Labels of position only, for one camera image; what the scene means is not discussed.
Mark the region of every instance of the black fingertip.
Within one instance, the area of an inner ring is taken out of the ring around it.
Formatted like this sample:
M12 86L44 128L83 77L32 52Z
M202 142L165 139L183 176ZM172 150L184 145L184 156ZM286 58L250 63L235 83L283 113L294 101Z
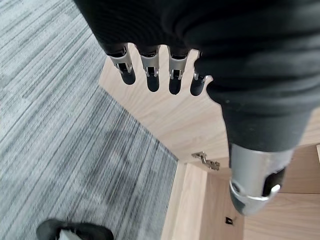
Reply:
M179 80L178 78L170 78L169 81L169 91L171 94L173 95L177 95L180 92L181 89L181 80Z
M195 80L195 78L193 78L190 85L190 93L193 96L199 96L204 89L204 85L205 85L204 81Z
M148 89L151 92L156 92L159 89L159 76L150 75L146 77L146 83L148 85Z
M127 85L132 85L136 81L136 74L135 74L135 71L133 68L132 68L131 72L124 71L123 74L121 74L121 77L122 77L124 83Z

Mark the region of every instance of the cabinet door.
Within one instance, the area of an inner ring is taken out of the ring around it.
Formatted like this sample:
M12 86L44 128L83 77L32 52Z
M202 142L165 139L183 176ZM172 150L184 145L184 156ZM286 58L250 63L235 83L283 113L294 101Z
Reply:
M159 50L160 88L150 92L140 55L129 44L132 64L136 75L133 85L123 83L120 73L107 57L99 81L130 114L144 125L177 158L184 162L195 161L192 153L205 151L210 158L228 155L225 125L218 104L206 93L206 85L199 96L192 96L190 84L194 75L194 62L198 52L188 56L181 90L177 95L169 92L169 54L166 46Z

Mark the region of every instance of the floor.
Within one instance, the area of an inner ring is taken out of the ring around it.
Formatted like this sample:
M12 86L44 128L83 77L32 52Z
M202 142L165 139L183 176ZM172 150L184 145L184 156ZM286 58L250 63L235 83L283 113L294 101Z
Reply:
M160 239L177 159L98 87L106 55L73 2L2 0L0 18L0 239L51 217Z

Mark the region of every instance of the wooden board edge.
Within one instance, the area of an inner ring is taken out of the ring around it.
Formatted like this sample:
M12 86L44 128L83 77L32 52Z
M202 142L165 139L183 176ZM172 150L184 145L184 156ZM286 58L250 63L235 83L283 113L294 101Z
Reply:
M319 164L320 164L320 144L316 146L316 150L318 152Z
M161 240L173 239L177 214L179 210L180 198L185 181L186 169L186 164L179 161L177 162L175 176L172 184L172 190L170 194L170 200L162 229Z
M208 173L198 167L186 165L172 240L199 240L207 176Z

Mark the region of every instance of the metal hinge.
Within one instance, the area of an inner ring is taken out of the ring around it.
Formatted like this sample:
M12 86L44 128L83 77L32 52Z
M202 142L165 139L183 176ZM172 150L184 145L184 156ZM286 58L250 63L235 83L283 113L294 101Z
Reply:
M219 171L220 170L220 162L211 161L207 159L207 154L204 151L196 152L191 154L192 157L200 159L203 165L206 165L208 168Z

